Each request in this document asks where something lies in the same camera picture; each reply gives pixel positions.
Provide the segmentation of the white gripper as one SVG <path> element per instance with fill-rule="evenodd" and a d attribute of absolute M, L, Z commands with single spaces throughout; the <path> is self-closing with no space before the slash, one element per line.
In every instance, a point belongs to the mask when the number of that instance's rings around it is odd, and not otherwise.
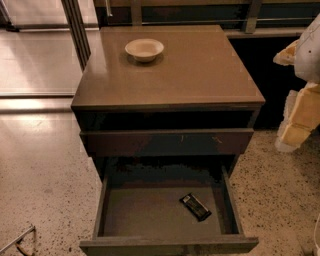
<path fill-rule="evenodd" d="M 299 92 L 289 92 L 284 119 L 277 132 L 277 150 L 292 152 L 320 125 L 320 85 L 316 84 L 320 82 L 320 14 L 298 41 L 295 40 L 274 56 L 273 62 L 282 66 L 294 64 L 295 75 L 308 82 Z"/>

